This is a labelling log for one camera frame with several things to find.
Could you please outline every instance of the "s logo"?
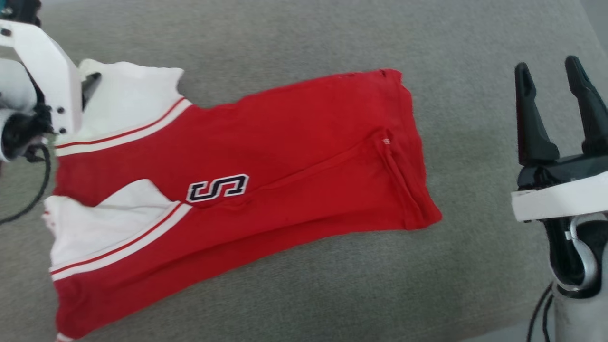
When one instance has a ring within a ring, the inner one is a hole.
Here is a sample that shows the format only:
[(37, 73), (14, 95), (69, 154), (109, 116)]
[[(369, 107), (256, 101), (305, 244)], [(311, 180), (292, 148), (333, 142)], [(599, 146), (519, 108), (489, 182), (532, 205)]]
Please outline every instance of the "s logo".
[[(242, 195), (245, 193), (245, 188), (247, 188), (247, 181), (249, 181), (249, 176), (242, 173), (240, 175), (214, 179), (208, 189), (207, 186), (209, 185), (209, 182), (207, 181), (193, 183), (190, 185), (186, 200), (190, 203), (196, 203), (214, 200), (220, 196), (230, 197)], [(207, 189), (207, 191), (201, 193), (201, 190), (204, 189)]]

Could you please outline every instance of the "black cable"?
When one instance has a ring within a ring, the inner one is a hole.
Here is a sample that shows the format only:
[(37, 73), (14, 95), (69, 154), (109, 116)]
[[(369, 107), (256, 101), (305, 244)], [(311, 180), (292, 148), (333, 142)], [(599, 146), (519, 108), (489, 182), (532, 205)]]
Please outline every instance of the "black cable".
[(28, 204), (27, 207), (25, 207), (25, 209), (23, 209), (22, 211), (18, 212), (17, 214), (15, 214), (13, 216), (9, 216), (7, 218), (3, 218), (2, 220), (0, 220), (0, 226), (3, 225), (4, 223), (15, 221), (18, 218), (20, 218), (23, 215), (30, 212), (36, 206), (38, 201), (40, 201), (42, 196), (44, 195), (44, 191), (46, 190), (46, 187), (49, 185), (49, 179), (50, 179), (50, 153), (49, 153), (49, 149), (46, 148), (46, 146), (44, 146), (44, 145), (40, 145), (40, 149), (42, 150), (42, 153), (44, 154), (45, 168), (44, 168), (44, 180), (42, 181), (42, 186), (40, 187), (38, 194), (36, 195), (36, 197), (34, 197), (33, 201), (31, 201), (30, 204)]
[(551, 342), (549, 340), (549, 331), (547, 330), (547, 316), (549, 314), (549, 308), (551, 307), (551, 303), (553, 302), (553, 294), (547, 298), (547, 303), (545, 303), (545, 308), (542, 312), (542, 334), (545, 337), (545, 342)]
[(541, 298), (536, 303), (536, 307), (534, 308), (534, 312), (532, 313), (532, 319), (530, 319), (530, 325), (528, 326), (528, 335), (526, 336), (526, 342), (532, 342), (532, 333), (534, 332), (534, 323), (536, 322), (536, 317), (538, 316), (539, 311), (541, 310), (542, 303), (545, 301), (545, 298), (551, 292), (551, 288), (553, 283), (550, 283), (549, 286), (542, 293)]

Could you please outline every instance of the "screw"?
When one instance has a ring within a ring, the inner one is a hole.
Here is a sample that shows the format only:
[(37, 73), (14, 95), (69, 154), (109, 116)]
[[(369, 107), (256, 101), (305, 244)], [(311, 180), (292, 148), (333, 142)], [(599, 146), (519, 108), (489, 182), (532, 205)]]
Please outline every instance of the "screw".
[(4, 7), (2, 9), (2, 11), (0, 11), (0, 13), (2, 13), (3, 15), (9, 16), (13, 14), (13, 9), (12, 7)]

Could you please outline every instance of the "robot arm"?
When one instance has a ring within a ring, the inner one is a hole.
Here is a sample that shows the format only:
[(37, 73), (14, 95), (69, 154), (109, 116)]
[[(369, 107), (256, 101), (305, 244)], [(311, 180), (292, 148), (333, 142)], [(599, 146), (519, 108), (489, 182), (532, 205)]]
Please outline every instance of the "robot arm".
[[(518, 221), (540, 221), (547, 232), (556, 282), (545, 303), (545, 340), (547, 312), (554, 301), (556, 341), (606, 341), (608, 110), (578, 58), (568, 57), (565, 66), (581, 112), (582, 154), (560, 158), (534, 103), (530, 71), (526, 64), (518, 65), (517, 135), (523, 168), (511, 204)], [(528, 341), (544, 298), (531, 320)]]
[(78, 70), (62, 48), (40, 29), (38, 9), (38, 0), (12, 0), (0, 10), (0, 46), (15, 50), (31, 82), (25, 85), (23, 72), (14, 82), (6, 74), (11, 71), (2, 68), (0, 76), (8, 82), (0, 82), (0, 92), (6, 94), (6, 101), (19, 102), (24, 99), (13, 89), (34, 87), (36, 91), (36, 104), (31, 108), (15, 110), (8, 106), (13, 111), (0, 111), (0, 161), (28, 156), (30, 147), (39, 144), (45, 133), (67, 134), (80, 129), (82, 89)]

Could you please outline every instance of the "red stripe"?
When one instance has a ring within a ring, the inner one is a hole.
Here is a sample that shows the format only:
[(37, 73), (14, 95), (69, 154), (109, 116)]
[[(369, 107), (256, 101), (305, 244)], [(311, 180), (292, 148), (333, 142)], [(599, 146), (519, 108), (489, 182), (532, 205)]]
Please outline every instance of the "red stripe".
[(105, 254), (102, 254), (102, 255), (100, 255), (98, 257), (94, 257), (93, 259), (89, 259), (89, 260), (86, 260), (86, 261), (81, 261), (81, 262), (73, 263), (72, 265), (68, 265), (68, 266), (62, 267), (59, 270), (52, 271), (51, 274), (57, 274), (59, 272), (65, 271), (65, 270), (67, 270), (69, 268), (72, 268), (72, 267), (76, 267), (76, 266), (80, 266), (80, 265), (86, 265), (87, 263), (95, 262), (95, 261), (103, 259), (103, 258), (105, 258), (105, 257), (107, 257), (109, 255), (112, 255), (112, 254), (114, 254), (116, 252), (124, 250), (125, 248), (127, 248), (127, 247), (131, 246), (132, 244), (136, 243), (137, 241), (143, 239), (145, 236), (147, 236), (148, 234), (150, 234), (151, 232), (153, 232), (160, 225), (162, 225), (163, 223), (165, 223), (165, 221), (167, 221), (173, 215), (173, 213), (175, 213), (175, 211), (178, 210), (178, 208), (182, 206), (182, 204), (183, 203), (180, 203), (165, 218), (163, 218), (162, 221), (160, 221), (159, 223), (157, 223), (154, 227), (152, 227), (150, 230), (148, 230), (145, 234), (141, 235), (140, 237), (136, 238), (135, 240), (131, 241), (130, 243), (127, 243), (124, 246), (118, 247), (115, 250), (109, 251), (109, 252), (107, 252)]
[(108, 138), (104, 138), (104, 139), (99, 139), (99, 140), (94, 140), (94, 141), (77, 141), (77, 142), (70, 142), (68, 144), (63, 144), (63, 145), (58, 145), (55, 148), (65, 148), (65, 147), (70, 147), (70, 146), (74, 146), (74, 145), (94, 145), (94, 144), (98, 144), (100, 142), (106, 142), (106, 141), (110, 141), (110, 140), (114, 140), (114, 139), (118, 139), (121, 137), (124, 137), (126, 135), (129, 134), (133, 134), (142, 130), (145, 130), (146, 128), (149, 128), (153, 125), (158, 124), (162, 119), (164, 119), (166, 116), (169, 115), (169, 113), (171, 113), (171, 111), (173, 111), (175, 109), (175, 107), (177, 107), (183, 100), (185, 100), (185, 97), (180, 98), (171, 108), (169, 108), (169, 110), (163, 114), (163, 116), (161, 116), (160, 119), (152, 122), (151, 124), (148, 124), (146, 126), (140, 127), (140, 128), (136, 128), (134, 130), (128, 131), (128, 132), (124, 132), (115, 136), (111, 136)]

